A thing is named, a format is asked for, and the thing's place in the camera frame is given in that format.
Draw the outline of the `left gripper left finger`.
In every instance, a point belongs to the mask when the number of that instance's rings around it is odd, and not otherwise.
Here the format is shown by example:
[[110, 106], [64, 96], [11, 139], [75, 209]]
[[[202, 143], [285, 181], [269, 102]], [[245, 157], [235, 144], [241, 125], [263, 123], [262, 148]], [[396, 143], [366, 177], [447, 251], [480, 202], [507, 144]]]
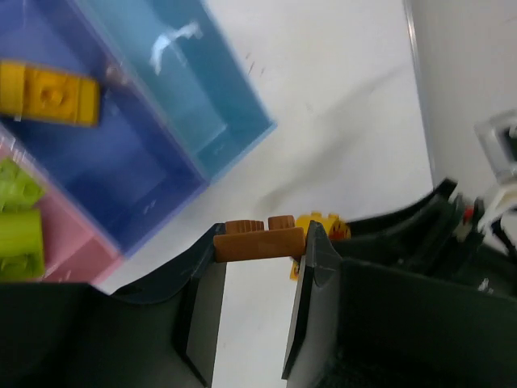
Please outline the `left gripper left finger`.
[[216, 224], [107, 294], [87, 283], [1, 287], [4, 387], [209, 387], [226, 267]]

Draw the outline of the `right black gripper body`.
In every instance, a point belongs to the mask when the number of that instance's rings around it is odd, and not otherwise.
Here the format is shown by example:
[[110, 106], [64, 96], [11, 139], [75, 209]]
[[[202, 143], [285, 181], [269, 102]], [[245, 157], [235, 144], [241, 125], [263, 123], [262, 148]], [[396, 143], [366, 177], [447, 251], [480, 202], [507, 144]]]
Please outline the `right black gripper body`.
[[505, 250], [486, 244], [485, 232], [477, 228], [484, 205], [456, 193], [456, 186], [443, 179], [405, 208], [350, 222], [343, 257], [514, 297], [515, 243], [495, 221], [489, 231]]

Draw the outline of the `lime lego pair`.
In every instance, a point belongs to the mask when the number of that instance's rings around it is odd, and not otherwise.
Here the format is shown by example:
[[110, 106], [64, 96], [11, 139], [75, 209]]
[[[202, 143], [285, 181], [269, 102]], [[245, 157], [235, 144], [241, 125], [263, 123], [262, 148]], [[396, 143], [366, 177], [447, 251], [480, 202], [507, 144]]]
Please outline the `lime lego pair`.
[[30, 209], [44, 196], [44, 189], [15, 161], [1, 161], [1, 211]]

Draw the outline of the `yellow lego brick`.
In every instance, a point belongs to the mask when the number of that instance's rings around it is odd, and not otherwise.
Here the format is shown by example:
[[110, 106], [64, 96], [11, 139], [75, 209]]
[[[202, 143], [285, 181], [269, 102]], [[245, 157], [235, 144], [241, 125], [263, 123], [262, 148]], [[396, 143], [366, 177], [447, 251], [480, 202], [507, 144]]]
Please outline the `yellow lego brick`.
[[44, 122], [95, 127], [100, 85], [93, 78], [24, 61], [1, 61], [1, 113]]

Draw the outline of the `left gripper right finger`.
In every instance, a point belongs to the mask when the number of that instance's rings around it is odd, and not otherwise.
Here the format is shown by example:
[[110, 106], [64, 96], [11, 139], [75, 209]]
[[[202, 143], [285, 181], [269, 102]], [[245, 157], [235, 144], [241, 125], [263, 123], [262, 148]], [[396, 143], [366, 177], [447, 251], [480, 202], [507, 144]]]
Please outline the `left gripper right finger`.
[[513, 387], [516, 299], [341, 256], [309, 227], [290, 387]]

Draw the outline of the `lime sloped lego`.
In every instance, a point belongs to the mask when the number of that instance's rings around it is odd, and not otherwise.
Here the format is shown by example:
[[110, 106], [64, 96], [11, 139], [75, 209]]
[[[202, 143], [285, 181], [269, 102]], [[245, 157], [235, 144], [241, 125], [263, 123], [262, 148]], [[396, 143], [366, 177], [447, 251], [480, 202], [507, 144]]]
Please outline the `lime sloped lego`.
[[35, 280], [44, 274], [40, 211], [1, 213], [1, 282]]

